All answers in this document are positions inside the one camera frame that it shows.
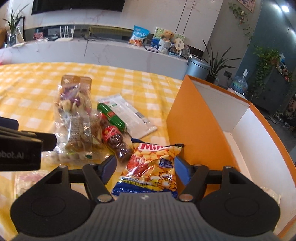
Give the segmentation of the clear peanut bag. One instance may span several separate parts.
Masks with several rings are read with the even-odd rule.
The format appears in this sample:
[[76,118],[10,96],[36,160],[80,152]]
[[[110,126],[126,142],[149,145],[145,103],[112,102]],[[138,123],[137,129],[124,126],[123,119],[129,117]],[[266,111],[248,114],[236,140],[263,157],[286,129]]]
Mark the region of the clear peanut bag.
[[19,198],[47,174],[49,174],[47,170],[17,172],[15,174],[14,199]]

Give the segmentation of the clear mixed snack bag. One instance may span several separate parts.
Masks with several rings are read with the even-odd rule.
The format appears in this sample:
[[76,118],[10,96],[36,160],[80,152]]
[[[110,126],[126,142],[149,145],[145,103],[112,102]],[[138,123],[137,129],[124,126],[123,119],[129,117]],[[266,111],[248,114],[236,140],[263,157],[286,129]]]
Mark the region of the clear mixed snack bag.
[[56,122],[57,144],[52,151],[42,154],[49,165],[83,166],[101,163],[110,152],[101,140],[102,113],[65,114]]

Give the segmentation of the Mimi orange chips bag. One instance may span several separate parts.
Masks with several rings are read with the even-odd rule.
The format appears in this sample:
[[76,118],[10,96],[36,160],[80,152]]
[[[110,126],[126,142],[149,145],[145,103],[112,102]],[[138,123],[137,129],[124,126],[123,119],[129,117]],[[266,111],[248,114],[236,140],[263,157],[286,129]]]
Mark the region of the Mimi orange chips bag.
[[133,154],[119,176],[112,194],[170,192],[177,197],[175,157],[183,144],[162,146],[132,139]]

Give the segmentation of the green sausage stick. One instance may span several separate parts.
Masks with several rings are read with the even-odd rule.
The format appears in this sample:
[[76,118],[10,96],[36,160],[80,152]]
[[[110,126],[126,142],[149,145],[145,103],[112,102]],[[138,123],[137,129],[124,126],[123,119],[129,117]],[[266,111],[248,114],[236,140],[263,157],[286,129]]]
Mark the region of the green sausage stick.
[[108,121],[116,126],[122,133],[126,132],[126,125],[124,121],[106,104],[100,102],[97,105],[97,109],[100,110],[108,119]]

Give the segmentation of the white snack packet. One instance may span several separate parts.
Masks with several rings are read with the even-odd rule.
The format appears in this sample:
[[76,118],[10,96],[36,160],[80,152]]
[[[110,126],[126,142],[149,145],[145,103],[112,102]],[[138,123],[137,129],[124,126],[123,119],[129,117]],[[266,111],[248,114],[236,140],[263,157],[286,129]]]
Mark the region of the white snack packet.
[[109,106],[126,125],[126,132],[132,138],[141,139],[157,130],[145,116],[130,105],[120,94],[101,98],[98,103]]

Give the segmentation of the purple veggie chips bag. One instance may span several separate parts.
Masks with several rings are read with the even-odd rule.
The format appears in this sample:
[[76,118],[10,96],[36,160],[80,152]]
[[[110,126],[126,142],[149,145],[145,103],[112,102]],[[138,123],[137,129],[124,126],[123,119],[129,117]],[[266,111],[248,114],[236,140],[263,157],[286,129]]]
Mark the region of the purple veggie chips bag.
[[55,120],[92,112],[92,79],[87,76],[63,75],[54,104]]

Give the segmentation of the orange cardboard box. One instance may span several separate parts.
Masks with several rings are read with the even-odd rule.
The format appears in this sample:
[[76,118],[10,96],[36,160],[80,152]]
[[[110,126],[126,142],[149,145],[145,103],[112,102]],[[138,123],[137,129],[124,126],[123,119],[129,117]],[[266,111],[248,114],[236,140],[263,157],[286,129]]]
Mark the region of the orange cardboard box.
[[212,170],[233,166],[280,196],[275,234],[295,235],[295,165],[280,138],[249,101],[204,80],[185,76],[166,119],[181,157]]

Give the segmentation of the yellow checkered tablecloth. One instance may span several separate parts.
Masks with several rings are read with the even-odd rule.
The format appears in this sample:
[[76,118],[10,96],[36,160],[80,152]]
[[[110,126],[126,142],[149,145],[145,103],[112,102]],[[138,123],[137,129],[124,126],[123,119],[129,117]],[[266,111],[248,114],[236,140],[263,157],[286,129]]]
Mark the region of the yellow checkered tablecloth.
[[82,64],[1,66],[1,114],[21,131],[1,127],[1,173],[35,171],[42,154],[54,152],[55,168],[2,206],[18,231],[16,240],[142,240],[166,237],[166,221],[177,196],[174,159],[182,145],[148,138],[137,129],[110,122],[94,97],[119,93],[137,109],[135,117],[161,123],[181,83],[168,77],[135,74]]

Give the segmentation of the blue water jug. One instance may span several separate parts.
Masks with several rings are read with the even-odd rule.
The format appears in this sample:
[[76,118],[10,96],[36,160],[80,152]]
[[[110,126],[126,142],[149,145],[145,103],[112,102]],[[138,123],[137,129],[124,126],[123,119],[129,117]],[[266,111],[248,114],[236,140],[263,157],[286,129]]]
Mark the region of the blue water jug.
[[236,76],[233,80],[233,89],[234,91],[244,95],[246,90],[248,89],[248,84],[246,81],[246,77],[249,73],[249,70],[245,69],[241,76]]

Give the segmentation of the glass vase with plant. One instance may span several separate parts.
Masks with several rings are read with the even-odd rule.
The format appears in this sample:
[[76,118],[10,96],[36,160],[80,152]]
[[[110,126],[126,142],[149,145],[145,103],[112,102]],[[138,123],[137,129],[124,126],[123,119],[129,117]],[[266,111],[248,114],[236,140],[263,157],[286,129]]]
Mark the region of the glass vase with plant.
[[23,15],[23,10],[28,6],[26,4],[21,9],[17,9],[16,11],[11,11],[11,15],[9,19],[3,19],[5,22],[8,23],[9,26],[9,33],[7,37],[7,44],[9,47],[12,47],[16,44],[17,41],[17,34],[19,32],[19,23],[21,21],[24,22],[25,16]]

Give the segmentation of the grey blue trash bin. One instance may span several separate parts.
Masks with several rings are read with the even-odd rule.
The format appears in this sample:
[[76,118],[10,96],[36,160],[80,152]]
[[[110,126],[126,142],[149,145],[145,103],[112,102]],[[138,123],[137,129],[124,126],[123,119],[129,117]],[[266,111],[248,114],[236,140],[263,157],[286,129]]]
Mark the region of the grey blue trash bin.
[[190,75],[202,80],[206,79],[211,68],[207,62],[195,57],[189,58],[187,65],[185,75]]

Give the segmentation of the dark grey drawer cabinet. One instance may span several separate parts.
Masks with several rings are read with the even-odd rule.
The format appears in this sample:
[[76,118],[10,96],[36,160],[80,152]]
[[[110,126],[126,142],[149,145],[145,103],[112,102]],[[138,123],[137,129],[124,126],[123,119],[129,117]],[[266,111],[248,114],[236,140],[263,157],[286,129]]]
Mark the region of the dark grey drawer cabinet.
[[253,97],[252,103],[274,115],[288,94],[290,83],[285,80],[284,76],[275,68],[270,75],[264,80],[264,90],[259,91],[258,97]]

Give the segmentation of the white wifi router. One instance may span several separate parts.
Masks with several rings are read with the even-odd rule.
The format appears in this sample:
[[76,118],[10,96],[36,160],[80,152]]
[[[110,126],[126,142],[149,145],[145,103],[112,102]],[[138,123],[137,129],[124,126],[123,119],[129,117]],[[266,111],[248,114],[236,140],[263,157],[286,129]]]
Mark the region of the white wifi router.
[[65,26],[62,28],[60,26],[60,36],[56,39],[56,42],[69,42],[73,40],[74,32],[76,26],[70,28],[69,26]]

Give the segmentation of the tall green potted plant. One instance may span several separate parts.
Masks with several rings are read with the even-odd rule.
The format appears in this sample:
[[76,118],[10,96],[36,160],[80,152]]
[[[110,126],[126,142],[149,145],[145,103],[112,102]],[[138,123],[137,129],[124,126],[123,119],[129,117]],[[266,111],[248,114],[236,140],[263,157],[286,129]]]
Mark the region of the tall green potted plant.
[[223,54],[219,54],[217,50],[216,54],[214,54],[211,42],[209,41],[208,44],[203,41],[205,45],[206,53],[208,54],[208,60],[203,59],[206,61],[207,64],[210,65],[209,73],[206,77],[206,81],[209,83],[214,83],[218,73],[224,68],[235,68],[228,64],[230,61],[241,60],[241,58],[228,58],[226,55],[230,51],[231,47],[229,47]]

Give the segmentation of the white tv cabinet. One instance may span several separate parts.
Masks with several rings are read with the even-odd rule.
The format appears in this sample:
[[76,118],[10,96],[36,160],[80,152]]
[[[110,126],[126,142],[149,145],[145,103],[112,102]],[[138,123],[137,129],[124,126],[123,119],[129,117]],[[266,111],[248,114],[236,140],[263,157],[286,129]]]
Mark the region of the white tv cabinet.
[[144,71],[182,80],[187,61],[116,41],[29,41],[1,49],[1,63],[73,62]]

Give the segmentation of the hanging ivy plant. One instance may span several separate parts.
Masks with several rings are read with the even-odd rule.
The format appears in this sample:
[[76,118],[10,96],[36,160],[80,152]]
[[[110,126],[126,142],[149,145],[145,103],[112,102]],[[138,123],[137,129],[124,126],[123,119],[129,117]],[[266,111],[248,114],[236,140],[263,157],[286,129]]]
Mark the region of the hanging ivy plant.
[[254,95],[259,95],[265,88],[265,78],[280,62],[280,53],[275,48],[264,48],[255,45],[254,54],[258,57],[258,61],[255,68],[255,78],[251,84],[251,92]]

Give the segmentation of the brown teddy bear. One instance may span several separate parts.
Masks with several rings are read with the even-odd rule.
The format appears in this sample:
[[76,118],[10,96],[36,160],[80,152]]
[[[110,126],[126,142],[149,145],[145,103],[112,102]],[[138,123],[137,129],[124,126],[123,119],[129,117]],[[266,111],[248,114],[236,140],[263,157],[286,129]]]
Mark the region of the brown teddy bear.
[[164,30],[163,34],[160,36],[158,51],[162,54],[168,54],[171,40],[174,37],[174,33],[170,30]]

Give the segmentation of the blue snack bag on cabinet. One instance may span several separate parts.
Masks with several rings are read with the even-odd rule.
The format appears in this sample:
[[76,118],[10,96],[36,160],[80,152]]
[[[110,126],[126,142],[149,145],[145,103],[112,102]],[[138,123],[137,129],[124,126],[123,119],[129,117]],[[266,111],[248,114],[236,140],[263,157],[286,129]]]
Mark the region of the blue snack bag on cabinet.
[[149,30],[135,25],[133,27],[132,36],[129,39],[128,43],[130,45],[141,47],[143,45],[145,38],[148,35],[149,35]]

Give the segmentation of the black wall television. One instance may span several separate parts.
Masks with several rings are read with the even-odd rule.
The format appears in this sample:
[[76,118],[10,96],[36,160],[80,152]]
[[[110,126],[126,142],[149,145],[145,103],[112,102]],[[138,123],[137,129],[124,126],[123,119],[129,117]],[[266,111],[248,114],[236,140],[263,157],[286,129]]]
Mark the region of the black wall television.
[[32,15],[70,9],[98,9],[122,12],[125,0],[34,0]]

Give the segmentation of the framed wall picture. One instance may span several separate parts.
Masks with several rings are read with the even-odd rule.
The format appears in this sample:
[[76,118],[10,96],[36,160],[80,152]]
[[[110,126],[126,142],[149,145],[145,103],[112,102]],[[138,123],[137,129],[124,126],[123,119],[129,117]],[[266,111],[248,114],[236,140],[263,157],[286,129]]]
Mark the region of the framed wall picture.
[[246,7],[250,12],[253,13],[256,0],[237,0],[237,1],[240,2],[244,7]]

